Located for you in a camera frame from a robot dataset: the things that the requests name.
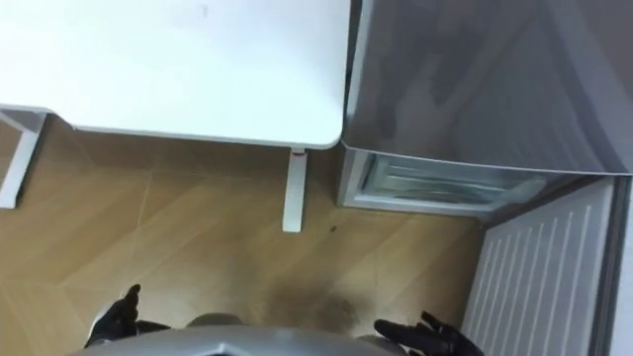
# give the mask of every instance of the table top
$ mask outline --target table top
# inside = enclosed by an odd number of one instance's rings
[[[349,0],[9,0],[0,108],[88,131],[328,148]]]

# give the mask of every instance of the refrigerator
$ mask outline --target refrigerator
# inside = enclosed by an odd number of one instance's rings
[[[489,221],[633,172],[629,2],[352,3],[340,204]]]
[[[482,222],[461,327],[487,355],[629,354],[633,2],[351,14],[339,205]]]

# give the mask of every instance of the white table leg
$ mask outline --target white table leg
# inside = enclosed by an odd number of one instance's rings
[[[286,232],[301,231],[304,214],[304,195],[306,194],[306,166],[308,154],[303,148],[292,148],[288,163],[288,182],[286,183],[286,202],[282,229]]]
[[[18,193],[36,150],[45,118],[44,113],[25,112],[9,117],[6,113],[0,112],[0,121],[22,132],[2,187],[0,187],[0,208],[14,209],[16,207]]]

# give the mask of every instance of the wooden floor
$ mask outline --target wooden floor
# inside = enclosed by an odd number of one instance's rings
[[[0,167],[16,141],[0,127]],[[304,230],[287,234],[285,149],[49,121],[19,209],[0,212],[0,354],[77,350],[94,314],[133,283],[140,316],[173,326],[234,312],[357,335],[422,309],[459,324],[476,222],[338,208],[335,156],[311,156]]]

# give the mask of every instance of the black glove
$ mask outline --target black glove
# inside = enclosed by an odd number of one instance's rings
[[[464,334],[443,323],[430,313],[423,311],[416,326],[401,325],[378,319],[374,328],[388,339],[433,356],[484,356]],[[419,355],[414,351],[410,355]]]
[[[84,348],[138,335],[138,293],[140,285],[133,285],[128,293],[93,324]]]

